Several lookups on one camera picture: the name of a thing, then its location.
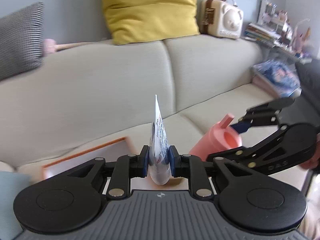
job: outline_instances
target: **black and white checkered pillow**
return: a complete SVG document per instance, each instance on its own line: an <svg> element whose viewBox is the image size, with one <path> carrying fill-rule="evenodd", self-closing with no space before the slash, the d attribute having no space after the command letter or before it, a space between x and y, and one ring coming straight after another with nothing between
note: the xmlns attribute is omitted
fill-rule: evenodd
<svg viewBox="0 0 320 240"><path fill-rule="evenodd" d="M42 64L43 3L0 18L0 80Z"/></svg>

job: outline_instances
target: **pink object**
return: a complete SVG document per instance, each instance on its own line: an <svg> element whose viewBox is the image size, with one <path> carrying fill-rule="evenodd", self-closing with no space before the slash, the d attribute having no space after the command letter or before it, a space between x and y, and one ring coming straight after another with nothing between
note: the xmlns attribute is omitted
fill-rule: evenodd
<svg viewBox="0 0 320 240"><path fill-rule="evenodd" d="M77 43L68 43L68 44L57 44L53 39L44 39L43 41L43 53L45 56L48 54L55 53L56 51L71 49L74 47L91 44L94 42L77 42Z"/></svg>
<svg viewBox="0 0 320 240"><path fill-rule="evenodd" d="M47 56L48 54L52 54L56 52L56 41L53 39L45 39L43 41L43 52L44 55Z"/></svg>
<svg viewBox="0 0 320 240"><path fill-rule="evenodd" d="M242 146L240 135L232 127L228 126L233 119L233 114L227 114L220 122L210 128L191 149L189 154L199 156L202 161L205 161L211 153Z"/></svg>

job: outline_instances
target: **circular knob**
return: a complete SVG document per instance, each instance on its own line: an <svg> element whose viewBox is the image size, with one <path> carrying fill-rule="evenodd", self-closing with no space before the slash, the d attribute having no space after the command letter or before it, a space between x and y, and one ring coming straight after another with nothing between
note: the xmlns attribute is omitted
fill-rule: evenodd
<svg viewBox="0 0 320 240"><path fill-rule="evenodd" d="M89 223L101 208L100 194L79 178L51 178L22 190L13 211L26 229L61 234Z"/></svg>
<svg viewBox="0 0 320 240"><path fill-rule="evenodd" d="M244 176L221 192L219 208L242 228L278 233L299 225L307 202L295 187L276 179L263 175L251 179Z"/></svg>

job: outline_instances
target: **sofa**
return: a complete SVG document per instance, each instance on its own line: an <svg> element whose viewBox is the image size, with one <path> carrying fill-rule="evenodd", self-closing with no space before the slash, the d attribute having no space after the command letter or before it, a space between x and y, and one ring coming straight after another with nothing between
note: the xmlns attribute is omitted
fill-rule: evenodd
<svg viewBox="0 0 320 240"><path fill-rule="evenodd" d="M226 113L236 122L272 100L250 83L261 59L253 42L208 35L123 46L107 40L50 54L42 67L0 82L0 160L38 182L42 165L122 136L138 154L149 144L155 94L169 144L188 153ZM243 144L275 130L251 128ZM293 167L272 176L301 189L305 175Z"/></svg>

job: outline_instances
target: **pink cup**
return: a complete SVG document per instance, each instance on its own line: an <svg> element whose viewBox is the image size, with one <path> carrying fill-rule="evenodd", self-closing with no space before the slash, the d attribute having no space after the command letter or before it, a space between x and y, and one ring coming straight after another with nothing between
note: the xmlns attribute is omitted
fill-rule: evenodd
<svg viewBox="0 0 320 240"><path fill-rule="evenodd" d="M205 161L209 154L222 152L242 146L240 135L228 126L234 116L227 114L220 122L216 123L210 130L196 143L189 154L199 156Z"/></svg>

